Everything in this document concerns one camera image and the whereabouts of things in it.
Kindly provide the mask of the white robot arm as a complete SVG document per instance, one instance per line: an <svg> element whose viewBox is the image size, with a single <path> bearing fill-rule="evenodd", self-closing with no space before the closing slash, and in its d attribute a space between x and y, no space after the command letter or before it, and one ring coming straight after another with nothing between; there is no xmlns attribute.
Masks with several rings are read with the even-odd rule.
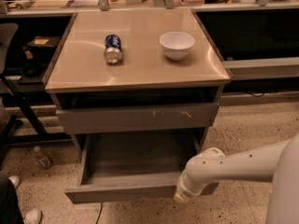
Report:
<svg viewBox="0 0 299 224"><path fill-rule="evenodd" d="M186 203L221 180L271 183L265 224L299 224L299 134L230 156L215 147L201 152L180 174L174 200Z"/></svg>

